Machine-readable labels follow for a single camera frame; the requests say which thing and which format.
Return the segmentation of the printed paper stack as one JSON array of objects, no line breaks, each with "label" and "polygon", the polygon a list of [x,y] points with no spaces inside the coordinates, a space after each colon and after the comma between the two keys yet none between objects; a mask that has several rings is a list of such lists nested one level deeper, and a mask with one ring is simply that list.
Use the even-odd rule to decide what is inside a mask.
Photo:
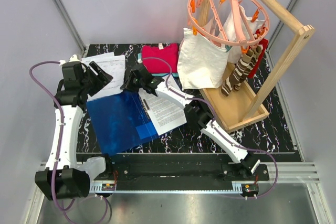
[{"label": "printed paper stack", "polygon": [[125,55],[115,56],[113,52],[97,56],[86,57],[82,62],[88,65],[94,61],[102,70],[111,75],[113,79],[94,96],[89,96],[88,101],[119,94],[124,82]]}]

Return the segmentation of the white paper sheets stack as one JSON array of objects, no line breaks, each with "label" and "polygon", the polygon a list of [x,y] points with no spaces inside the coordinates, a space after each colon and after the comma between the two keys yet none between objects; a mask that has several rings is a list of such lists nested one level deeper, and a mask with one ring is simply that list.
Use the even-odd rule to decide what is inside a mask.
[{"label": "white paper sheets stack", "polygon": [[158,135],[186,124],[183,109],[167,99],[148,94],[143,89],[139,90],[139,97]]}]

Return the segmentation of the blue plastic folder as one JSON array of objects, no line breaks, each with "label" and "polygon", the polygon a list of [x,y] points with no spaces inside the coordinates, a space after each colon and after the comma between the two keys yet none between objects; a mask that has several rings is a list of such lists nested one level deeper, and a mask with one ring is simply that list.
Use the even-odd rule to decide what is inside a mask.
[{"label": "blue plastic folder", "polygon": [[159,137],[137,93],[119,94],[87,102],[100,150],[110,156]]}]

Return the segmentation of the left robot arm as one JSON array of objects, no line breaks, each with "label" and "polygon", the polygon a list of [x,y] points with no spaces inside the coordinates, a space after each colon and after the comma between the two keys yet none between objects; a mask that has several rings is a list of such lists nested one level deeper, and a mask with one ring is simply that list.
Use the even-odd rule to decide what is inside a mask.
[{"label": "left robot arm", "polygon": [[48,161],[43,171],[36,172],[35,183],[48,200],[87,197],[91,182],[97,177],[107,180],[113,167],[107,154],[77,162],[80,123],[88,98],[102,90],[113,77],[94,61],[80,60],[61,65],[62,79],[51,96],[55,107],[56,126]]}]

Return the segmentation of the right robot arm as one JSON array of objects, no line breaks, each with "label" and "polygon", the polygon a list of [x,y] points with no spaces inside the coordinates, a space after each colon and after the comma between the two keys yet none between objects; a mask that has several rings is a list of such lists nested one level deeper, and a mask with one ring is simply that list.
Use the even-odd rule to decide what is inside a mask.
[{"label": "right robot arm", "polygon": [[228,154],[238,166],[238,173],[242,179],[250,180],[256,176],[260,159],[235,141],[216,122],[214,110],[207,101],[173,87],[168,83],[168,79],[153,76],[142,63],[131,69],[121,89],[131,92],[142,89],[148,94],[164,98],[177,105],[183,110],[186,122],[191,128],[208,136]]}]

